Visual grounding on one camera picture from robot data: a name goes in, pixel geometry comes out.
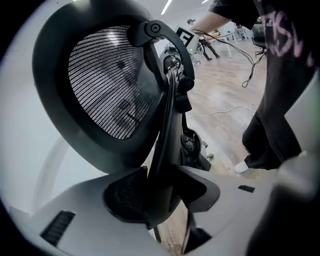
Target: mesh face screen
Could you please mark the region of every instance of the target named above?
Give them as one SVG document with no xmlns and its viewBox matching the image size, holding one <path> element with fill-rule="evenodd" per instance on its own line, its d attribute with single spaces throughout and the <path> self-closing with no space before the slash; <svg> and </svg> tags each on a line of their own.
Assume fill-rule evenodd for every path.
<svg viewBox="0 0 320 256">
<path fill-rule="evenodd" d="M 69 57 L 73 92 L 90 118 L 116 139 L 131 136 L 157 96 L 157 84 L 139 78 L 143 49 L 127 39 L 128 26 L 83 38 Z"/>
</svg>

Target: white cable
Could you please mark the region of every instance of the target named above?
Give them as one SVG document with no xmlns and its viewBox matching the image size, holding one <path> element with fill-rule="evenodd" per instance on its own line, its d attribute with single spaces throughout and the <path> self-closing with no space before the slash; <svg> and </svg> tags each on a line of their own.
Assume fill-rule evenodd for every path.
<svg viewBox="0 0 320 256">
<path fill-rule="evenodd" d="M 216 114 L 216 113 L 228 113 L 228 112 L 230 112 L 230 111 L 232 111 L 232 110 L 234 110 L 234 109 L 237 109 L 237 108 L 244 108 L 244 109 L 246 109 L 246 110 L 249 110 L 249 111 L 251 112 L 251 115 L 254 116 L 254 114 L 256 113 L 256 111 L 252 111 L 252 109 L 251 109 L 251 106 L 252 106 L 252 105 L 255 106 L 255 107 L 258 109 L 258 106 L 257 106 L 256 104 L 251 103 L 249 108 L 240 105 L 240 106 L 235 106 L 235 107 L 233 107 L 233 108 L 231 108 L 230 110 L 227 110 L 227 111 L 216 111 L 216 112 L 212 112 L 212 113 L 206 114 L 206 115 L 193 114 L 193 115 L 187 117 L 187 120 L 190 119 L 190 118 L 193 118 L 193 117 L 206 118 L 206 117 L 211 116 L 211 115 Z"/>
</svg>

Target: person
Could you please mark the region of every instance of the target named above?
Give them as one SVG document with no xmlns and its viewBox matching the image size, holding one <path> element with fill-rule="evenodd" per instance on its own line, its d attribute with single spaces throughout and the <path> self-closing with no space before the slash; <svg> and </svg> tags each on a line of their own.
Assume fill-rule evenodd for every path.
<svg viewBox="0 0 320 256">
<path fill-rule="evenodd" d="M 194 22 L 195 22 L 194 19 L 188 19 L 188 20 L 186 21 L 186 23 L 189 25 L 189 28 L 194 24 Z M 210 58 L 210 57 L 208 56 L 208 54 L 206 53 L 206 49 L 205 49 L 206 47 L 208 47 L 208 48 L 211 50 L 211 52 L 213 53 L 213 55 L 215 56 L 216 59 L 219 59 L 219 58 L 220 58 L 219 54 L 217 54 L 217 52 L 215 51 L 215 49 L 211 46 L 211 44 L 210 44 L 204 37 L 202 37 L 202 38 L 199 39 L 199 43 L 201 43 L 202 46 L 203 46 L 203 55 L 204 55 L 204 57 L 206 58 L 206 60 L 207 60 L 208 62 L 209 62 L 209 61 L 212 61 L 212 58 Z"/>
<path fill-rule="evenodd" d="M 260 16 L 267 47 L 267 75 L 262 100 L 242 136 L 249 155 L 234 168 L 276 169 L 301 152 L 285 114 L 300 97 L 319 65 L 312 38 L 317 1 L 215 0 L 205 17 L 190 29 L 209 33 L 229 21 L 251 29 Z"/>
</svg>

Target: black cable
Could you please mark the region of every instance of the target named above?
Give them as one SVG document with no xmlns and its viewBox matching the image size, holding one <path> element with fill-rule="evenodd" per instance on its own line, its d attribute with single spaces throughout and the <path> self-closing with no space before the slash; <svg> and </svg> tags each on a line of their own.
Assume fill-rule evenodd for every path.
<svg viewBox="0 0 320 256">
<path fill-rule="evenodd" d="M 250 73 L 250 75 L 249 75 L 248 80 L 246 80 L 246 81 L 244 81 L 244 82 L 242 83 L 242 87 L 243 87 L 243 88 L 246 88 L 246 87 L 248 86 L 250 80 L 251 80 L 251 79 L 253 78 L 253 76 L 254 76 L 255 66 L 260 63 L 261 59 L 263 58 L 263 56 L 264 56 L 267 52 L 265 51 L 265 52 L 262 54 L 262 56 L 261 56 L 256 62 L 254 62 L 254 59 L 253 59 L 248 53 L 246 53 L 244 50 L 239 49 L 238 47 L 234 46 L 233 44 L 231 44 L 231 43 L 229 43 L 229 42 L 226 42 L 226 41 L 223 41 L 223 40 L 220 40 L 220 39 L 214 37 L 213 35 L 210 35 L 210 34 L 208 34 L 208 33 L 206 33 L 206 32 L 203 32 L 203 31 L 201 31 L 201 30 L 199 30 L 199 29 L 192 29 L 192 32 L 194 32 L 194 31 L 200 32 L 200 33 L 202 33 L 202 34 L 204 34 L 204 35 L 206 35 L 206 36 L 208 36 L 208 37 L 211 37 L 211 38 L 217 40 L 218 42 L 221 42 L 221 43 L 230 45 L 231 47 L 233 47 L 234 49 L 236 49 L 239 53 L 241 53 L 244 57 L 247 58 L 247 60 L 248 60 L 248 61 L 250 62 L 250 64 L 252 65 L 252 68 L 251 68 L 251 73 Z"/>
</svg>

